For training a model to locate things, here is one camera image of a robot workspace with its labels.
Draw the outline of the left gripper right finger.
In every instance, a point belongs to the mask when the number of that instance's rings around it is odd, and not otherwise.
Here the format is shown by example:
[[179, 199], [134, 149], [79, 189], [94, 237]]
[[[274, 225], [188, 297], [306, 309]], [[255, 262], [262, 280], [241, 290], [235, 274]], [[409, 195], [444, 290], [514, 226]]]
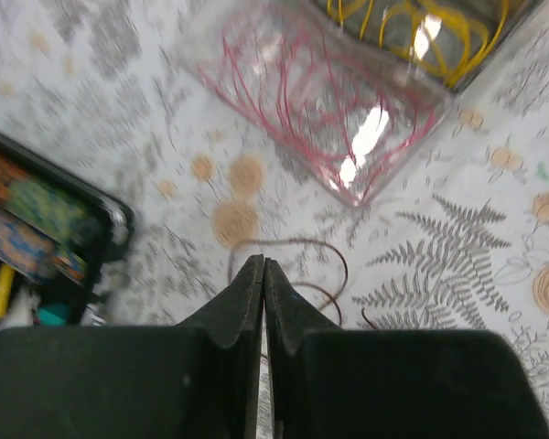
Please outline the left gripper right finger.
[[277, 438], [548, 438], [521, 362], [483, 330], [348, 330], [264, 267]]

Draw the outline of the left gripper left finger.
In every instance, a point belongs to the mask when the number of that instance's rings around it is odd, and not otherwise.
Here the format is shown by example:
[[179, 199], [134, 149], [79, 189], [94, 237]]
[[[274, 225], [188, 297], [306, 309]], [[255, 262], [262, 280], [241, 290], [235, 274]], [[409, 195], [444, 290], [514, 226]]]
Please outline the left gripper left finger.
[[0, 438], [252, 438], [264, 259], [171, 327], [0, 331]]

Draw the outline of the floral patterned table mat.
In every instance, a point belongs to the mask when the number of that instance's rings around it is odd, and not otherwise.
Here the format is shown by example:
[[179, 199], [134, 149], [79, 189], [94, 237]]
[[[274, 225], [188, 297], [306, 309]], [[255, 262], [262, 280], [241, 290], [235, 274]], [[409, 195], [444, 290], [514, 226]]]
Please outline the floral patterned table mat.
[[183, 70], [199, 6], [0, 1], [0, 132], [141, 217], [113, 322], [177, 323], [257, 251], [346, 327], [503, 334], [549, 420], [549, 2], [363, 209]]

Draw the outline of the black poker chip case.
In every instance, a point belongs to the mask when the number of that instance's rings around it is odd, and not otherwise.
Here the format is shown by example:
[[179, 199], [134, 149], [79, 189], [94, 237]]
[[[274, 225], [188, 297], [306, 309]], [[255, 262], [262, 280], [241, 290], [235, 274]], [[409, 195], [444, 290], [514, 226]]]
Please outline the black poker chip case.
[[0, 329], [107, 324], [135, 220], [120, 199], [0, 133]]

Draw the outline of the clear plastic box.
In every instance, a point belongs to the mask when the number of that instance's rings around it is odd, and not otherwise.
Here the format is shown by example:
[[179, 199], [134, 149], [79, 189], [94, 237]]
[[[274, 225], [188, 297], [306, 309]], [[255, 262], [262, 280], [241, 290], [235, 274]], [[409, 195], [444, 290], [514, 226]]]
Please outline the clear plastic box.
[[205, 1], [188, 70], [352, 207], [375, 197], [442, 121], [450, 96], [345, 35], [312, 1]]

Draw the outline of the smoky grey plastic box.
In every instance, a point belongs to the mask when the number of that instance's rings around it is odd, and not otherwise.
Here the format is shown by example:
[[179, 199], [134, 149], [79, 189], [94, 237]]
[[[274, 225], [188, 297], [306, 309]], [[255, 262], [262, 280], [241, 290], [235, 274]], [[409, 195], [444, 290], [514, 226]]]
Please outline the smoky grey plastic box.
[[315, 1], [341, 31], [465, 90], [539, 1]]

